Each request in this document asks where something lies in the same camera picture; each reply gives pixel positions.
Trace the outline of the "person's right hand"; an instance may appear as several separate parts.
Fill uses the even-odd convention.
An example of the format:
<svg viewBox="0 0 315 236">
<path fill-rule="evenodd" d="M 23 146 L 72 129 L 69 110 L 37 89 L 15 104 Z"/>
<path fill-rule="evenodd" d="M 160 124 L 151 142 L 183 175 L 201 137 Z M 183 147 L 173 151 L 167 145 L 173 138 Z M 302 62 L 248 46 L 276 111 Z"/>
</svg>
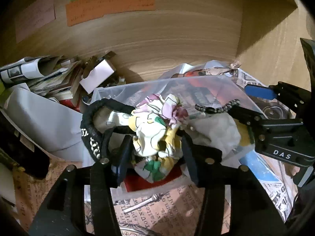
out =
<svg viewBox="0 0 315 236">
<path fill-rule="evenodd" d="M 299 167 L 293 166 L 293 165 L 288 165 L 287 174 L 288 174 L 290 177 L 294 177 L 299 171 L 300 171 L 300 168 L 299 168 Z"/>
</svg>

